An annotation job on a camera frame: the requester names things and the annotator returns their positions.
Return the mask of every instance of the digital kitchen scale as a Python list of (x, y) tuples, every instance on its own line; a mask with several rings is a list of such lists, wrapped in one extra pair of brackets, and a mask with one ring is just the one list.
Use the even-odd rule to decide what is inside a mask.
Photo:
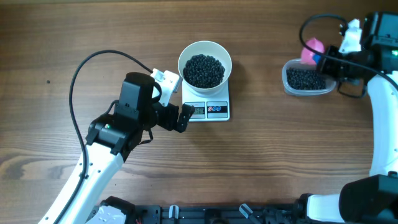
[(228, 81), (219, 91), (209, 95), (198, 93), (182, 82), (182, 103), (194, 106), (195, 112), (189, 121), (227, 121), (230, 117)]

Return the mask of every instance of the bowl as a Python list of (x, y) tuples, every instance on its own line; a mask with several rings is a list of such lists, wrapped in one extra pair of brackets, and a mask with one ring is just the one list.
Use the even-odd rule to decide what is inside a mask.
[[(185, 64), (187, 64), (187, 61), (190, 60), (192, 56), (200, 54), (203, 54), (205, 56), (207, 55), (213, 56), (216, 60), (219, 60), (222, 66), (225, 68), (223, 81), (218, 86), (215, 86), (213, 88), (198, 88), (189, 84), (184, 79), (183, 69), (185, 68)], [(232, 60), (231, 56), (229, 56), (229, 53), (220, 44), (208, 40), (198, 41), (189, 45), (182, 51), (180, 58), (178, 59), (178, 72), (180, 73), (180, 76), (183, 78), (183, 82), (185, 82), (185, 84), (192, 90), (201, 93), (203, 95), (210, 95), (212, 93), (220, 91), (222, 89), (223, 84), (229, 78), (231, 71), (232, 71)]]
[(295, 88), (292, 88), (288, 81), (287, 81), (287, 70), (289, 68), (298, 68), (298, 69), (306, 69), (306, 70), (315, 70), (317, 69), (316, 65), (306, 65), (302, 64), (301, 59), (293, 59), (288, 61), (283, 69), (282, 69), (282, 81), (284, 83), (285, 87), (285, 92), (289, 95), (294, 95), (294, 96), (316, 96), (316, 95), (322, 95), (322, 94), (327, 94), (331, 91), (333, 91), (336, 88), (336, 81), (331, 80), (331, 79), (326, 79), (326, 88), (322, 90), (296, 90)]

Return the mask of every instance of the container of black beans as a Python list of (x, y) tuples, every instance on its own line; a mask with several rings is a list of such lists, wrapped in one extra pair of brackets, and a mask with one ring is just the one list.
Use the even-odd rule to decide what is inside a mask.
[(288, 61), (282, 69), (285, 92), (294, 96), (327, 94), (336, 88), (336, 81), (325, 78), (315, 65), (306, 65), (300, 59)]
[(210, 95), (220, 91), (231, 74), (232, 60), (220, 44), (195, 42), (181, 53), (178, 71), (194, 92)]

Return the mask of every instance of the wooden tabletop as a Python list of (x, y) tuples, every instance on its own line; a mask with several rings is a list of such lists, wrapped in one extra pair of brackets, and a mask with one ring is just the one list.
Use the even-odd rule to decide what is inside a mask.
[[(185, 133), (154, 128), (108, 184), (137, 205), (291, 202), (303, 193), (339, 193), (366, 177), (373, 154), (368, 97), (286, 95), (281, 69), (298, 58), (302, 22), (330, 12), (347, 20), (392, 10), (397, 1), (148, 1), (0, 6), (0, 223), (36, 223), (80, 156), (68, 108), (77, 65), (103, 49), (178, 73), (181, 51), (212, 40), (231, 54), (231, 119), (190, 123)], [(308, 28), (338, 45), (338, 22)], [(117, 55), (81, 70), (73, 103), (83, 137), (119, 98), (128, 72)], [(172, 103), (181, 105), (181, 93)]]

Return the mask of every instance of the scale label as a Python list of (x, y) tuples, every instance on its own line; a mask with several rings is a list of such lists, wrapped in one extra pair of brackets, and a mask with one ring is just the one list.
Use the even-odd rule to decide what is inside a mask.
[(228, 103), (221, 102), (207, 102), (207, 118), (227, 118), (228, 117)]
[(205, 102), (186, 102), (185, 104), (195, 107), (195, 112), (193, 112), (193, 115), (192, 115), (191, 119), (203, 119), (203, 118), (206, 118), (206, 115), (205, 115)]

